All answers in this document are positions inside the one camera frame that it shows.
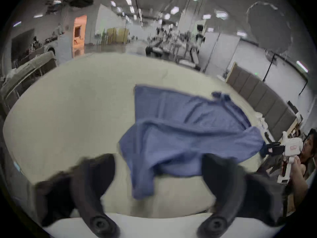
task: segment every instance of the blue towel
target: blue towel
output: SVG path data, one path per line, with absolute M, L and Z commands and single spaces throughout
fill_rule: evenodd
M 261 149 L 261 133 L 243 111 L 228 95 L 212 95 L 211 101 L 168 89 L 135 87 L 135 124 L 119 141 L 135 199 L 153 194 L 156 173 L 200 176 L 205 153 L 242 162 Z

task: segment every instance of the gray padded wall panel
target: gray padded wall panel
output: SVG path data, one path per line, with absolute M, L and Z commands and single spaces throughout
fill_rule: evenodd
M 252 108 L 254 109 L 256 108 L 256 106 L 259 104 L 260 100 L 266 93 L 266 90 L 267 90 L 267 85 L 265 85 L 262 81 L 258 81 L 258 84 L 254 88 L 250 97 L 247 99 L 247 101 L 252 106 Z
M 286 109 L 283 116 L 279 119 L 273 129 L 270 130 L 272 136 L 276 141 L 282 137 L 282 132 L 287 131 L 295 121 L 296 116 L 293 114 L 291 109 Z
M 267 89 L 263 97 L 261 98 L 259 104 L 254 109 L 256 112 L 260 112 L 263 117 L 266 116 L 266 114 L 269 112 L 269 110 L 273 107 L 274 102 L 278 96 L 276 96 L 276 93 L 273 92 L 271 89 Z
M 258 77 L 235 66 L 227 83 L 231 85 L 257 112 L 263 114 L 272 136 L 279 140 L 296 116 L 288 105 Z
M 241 68 L 239 68 L 238 66 L 236 66 L 230 73 L 229 78 L 227 80 L 227 84 L 233 86 L 237 77 L 239 76 L 240 72 L 241 72 Z
M 259 79 L 252 74 L 250 74 L 250 77 L 248 80 L 245 82 L 245 85 L 240 91 L 240 95 L 245 98 L 246 100 L 250 97 L 251 93 L 255 89 Z
M 233 88 L 240 93 L 242 87 L 244 86 L 244 84 L 246 83 L 246 81 L 248 80 L 248 78 L 250 77 L 250 73 L 248 73 L 245 70 L 241 70 L 239 76 L 237 77 L 235 83 L 233 84 Z
M 264 117 L 269 130 L 272 130 L 274 128 L 276 123 L 285 113 L 286 109 L 287 106 L 285 106 L 285 102 L 282 99 L 277 98 L 270 111 Z

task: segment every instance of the doorway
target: doorway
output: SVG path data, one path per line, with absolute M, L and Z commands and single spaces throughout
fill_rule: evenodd
M 84 54 L 87 15 L 75 18 L 73 28 L 73 57 Z

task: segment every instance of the window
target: window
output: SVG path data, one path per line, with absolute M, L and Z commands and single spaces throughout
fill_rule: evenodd
M 80 28 L 81 28 L 81 26 L 75 27 L 75 36 L 74 37 L 80 37 Z

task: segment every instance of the floor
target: floor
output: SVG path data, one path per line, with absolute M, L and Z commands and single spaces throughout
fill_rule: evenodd
M 133 41 L 127 44 L 110 44 L 110 45 L 85 45 L 83 48 L 76 49 L 74 56 L 78 57 L 88 53 L 103 53 L 103 52 L 116 52 L 116 53 L 128 53 L 140 56 L 145 56 L 145 48 L 147 43 L 143 41 Z

